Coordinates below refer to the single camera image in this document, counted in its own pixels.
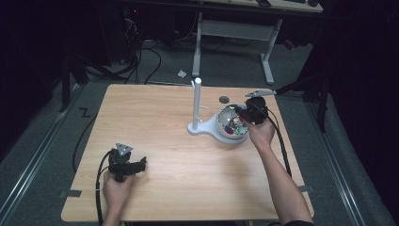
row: black cable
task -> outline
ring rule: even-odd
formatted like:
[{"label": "black cable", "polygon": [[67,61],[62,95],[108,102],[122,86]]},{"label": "black cable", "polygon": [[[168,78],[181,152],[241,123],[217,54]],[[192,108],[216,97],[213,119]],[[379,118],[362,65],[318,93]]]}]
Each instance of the black cable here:
[{"label": "black cable", "polygon": [[178,41],[190,40],[190,39],[195,38],[197,36],[197,35],[193,35],[193,36],[189,37],[193,33],[194,28],[196,27],[198,17],[199,17],[199,14],[196,12],[196,17],[194,18],[194,22],[193,22],[193,25],[191,26],[190,31],[188,31],[187,35],[185,35],[183,38],[175,40],[174,42],[176,44],[181,45],[180,43],[178,43]]},{"label": "black cable", "polygon": [[159,69],[159,67],[161,66],[161,56],[160,56],[158,53],[156,53],[155,51],[153,51],[152,49],[145,49],[145,50],[151,51],[151,52],[157,54],[158,57],[159,57],[158,66],[155,68],[155,70],[153,70],[152,73],[150,73],[150,74],[147,76],[147,79],[146,79],[146,81],[144,82],[144,85],[147,85],[147,82],[150,80],[150,78],[155,74],[155,72],[156,72],[156,71]]},{"label": "black cable", "polygon": [[275,115],[275,114],[273,113],[273,111],[271,111],[270,109],[267,109],[267,111],[269,111],[270,113],[272,113],[273,117],[274,117],[275,120],[276,120],[277,127],[279,128],[279,121],[277,120],[276,115]]},{"label": "black cable", "polygon": [[262,114],[264,114],[266,116],[266,118],[268,120],[270,120],[270,122],[272,123],[272,125],[275,127],[276,129],[276,133],[277,136],[279,137],[279,144],[281,146],[281,153],[282,153],[282,158],[284,159],[284,165],[285,165],[285,169],[287,170],[288,175],[290,175],[290,177],[293,177],[293,174],[291,173],[291,167],[290,167],[290,163],[288,162],[288,156],[287,156],[287,151],[285,150],[285,145],[284,145],[284,140],[282,139],[282,135],[281,132],[279,131],[279,127],[273,122],[273,120],[266,114],[264,113],[259,107],[257,107],[256,105],[252,104],[255,108],[257,108],[260,112],[262,112]]},{"label": "black cable", "polygon": [[102,170],[101,170],[101,174],[103,174],[103,172],[106,170],[106,169],[108,169],[109,168],[109,166],[108,167],[104,167]]},{"label": "black cable", "polygon": [[288,162],[287,151],[285,150],[284,140],[282,140],[281,132],[279,131],[279,128],[273,122],[273,120],[270,117],[267,117],[267,118],[270,120],[270,122],[275,127],[277,136],[279,137],[279,144],[281,145],[281,152],[282,152],[282,158],[284,159],[285,169],[287,170],[288,175],[290,175],[290,177],[293,177],[293,174],[291,173],[290,163]]},{"label": "black cable", "polygon": [[80,135],[79,140],[76,143],[75,149],[73,151],[73,156],[72,156],[72,168],[73,168],[73,172],[76,173],[77,168],[76,168],[76,163],[75,163],[75,158],[76,158],[76,153],[77,153],[77,149],[79,147],[80,142],[82,141],[83,135],[85,134],[85,132],[87,131],[87,129],[90,127],[90,125],[94,122],[94,120],[97,118],[97,115],[93,117],[93,119],[91,119],[91,121],[88,123],[88,125],[86,126],[85,130],[82,132],[82,134]]},{"label": "black cable", "polygon": [[141,62],[141,56],[142,56],[142,54],[141,54],[141,51],[142,51],[142,47],[143,47],[143,44],[141,44],[140,45],[140,48],[139,48],[139,52],[138,52],[138,64],[137,64],[137,68],[136,68],[136,85],[138,85],[138,65],[140,64],[140,62]]},{"label": "black cable", "polygon": [[97,180],[96,180],[96,206],[97,206],[97,216],[99,219],[99,225],[103,225],[103,211],[101,209],[101,199],[100,199],[100,176],[102,174],[103,163],[105,159],[111,154],[111,151],[105,154],[103,160],[101,160],[99,170],[97,172]]},{"label": "black cable", "polygon": [[134,73],[134,72],[137,72],[137,67],[138,67],[138,59],[137,59],[137,56],[134,56],[134,58],[135,58],[135,62],[136,62],[136,64],[135,64],[135,66],[134,66],[134,68],[132,69],[132,71],[129,73],[129,75],[127,76],[127,78],[126,78],[126,80],[124,81],[124,84],[127,84],[128,82],[129,82],[129,79],[130,79],[130,77],[132,76],[132,74]]}]

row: chrome sphere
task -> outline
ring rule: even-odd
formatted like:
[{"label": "chrome sphere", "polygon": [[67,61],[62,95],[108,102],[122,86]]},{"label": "chrome sphere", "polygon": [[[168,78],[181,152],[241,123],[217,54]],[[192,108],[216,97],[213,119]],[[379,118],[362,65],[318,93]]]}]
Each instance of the chrome sphere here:
[{"label": "chrome sphere", "polygon": [[241,138],[247,132],[247,126],[240,120],[234,108],[237,105],[227,105],[216,116],[217,131],[227,138]]}]

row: dark background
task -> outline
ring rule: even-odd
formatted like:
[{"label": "dark background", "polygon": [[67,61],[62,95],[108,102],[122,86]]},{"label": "dark background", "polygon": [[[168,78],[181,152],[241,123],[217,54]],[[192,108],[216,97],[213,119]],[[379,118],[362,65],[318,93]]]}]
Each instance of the dark background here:
[{"label": "dark background", "polygon": [[[278,43],[291,40],[295,45],[315,44],[298,80],[313,75],[318,75],[319,81],[327,79],[329,93],[360,161],[399,222],[398,1],[339,0],[321,4],[326,15],[347,20],[324,25],[287,19]],[[186,34],[194,17],[193,12],[160,8],[140,8],[140,13],[140,22],[146,25],[142,26],[143,35],[170,45],[179,38],[174,31]],[[1,159],[35,112],[52,98],[66,56],[78,53],[101,65],[125,59],[126,43],[121,41],[123,23],[118,23],[119,17],[118,8],[109,5],[0,3]],[[104,18],[112,18],[113,24],[106,25]],[[301,89],[312,90],[317,99],[320,83]]]}]

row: gray carpet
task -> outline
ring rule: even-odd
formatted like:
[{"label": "gray carpet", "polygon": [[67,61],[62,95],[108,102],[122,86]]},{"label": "gray carpet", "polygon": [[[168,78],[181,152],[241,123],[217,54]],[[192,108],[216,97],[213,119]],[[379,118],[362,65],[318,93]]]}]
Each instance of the gray carpet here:
[{"label": "gray carpet", "polygon": [[[310,45],[300,46],[294,50],[276,45],[270,57],[275,84],[270,87],[265,83],[259,59],[259,53],[265,47],[264,43],[245,43],[248,41],[229,40],[223,45],[214,41],[204,43],[200,71],[203,86],[278,89],[295,82],[311,51]],[[180,42],[180,44],[187,45],[190,42]],[[156,46],[152,50],[156,51],[162,60],[149,83],[190,84],[194,53],[192,45],[170,47],[162,43],[147,42],[145,46]],[[158,62],[159,58],[154,52],[142,51],[138,67],[139,84],[142,84],[156,69]],[[123,66],[115,65],[112,70],[118,70],[120,67]],[[177,75],[179,70],[187,72],[187,77],[179,77]],[[134,84],[135,81],[133,74],[128,83]],[[7,220],[8,225],[97,225],[96,222],[64,222],[60,214],[65,198],[60,197],[60,193],[67,191],[72,184],[74,176],[72,157],[75,147],[85,128],[97,114],[107,86],[113,83],[121,81],[103,76],[91,76],[85,87],[74,92],[75,102],[65,115],[36,176]],[[315,211],[314,221],[316,225],[353,225],[328,166],[325,145],[320,138],[318,128],[314,125],[314,118],[309,113],[309,106],[314,104],[303,103],[300,94],[290,91],[277,96],[277,100],[305,183],[314,189],[310,194]],[[1,175],[0,203],[6,202],[49,128],[59,117],[60,85],[54,89],[54,95],[55,97],[31,120],[19,142],[0,165],[0,170],[4,172]],[[86,115],[89,117],[84,117],[83,109],[87,110]],[[326,128],[325,136],[353,191],[365,225],[395,225],[356,157],[330,97]],[[90,129],[91,126],[77,146],[76,164],[79,163]],[[272,221],[258,220],[254,223],[265,226],[270,222]]]}]

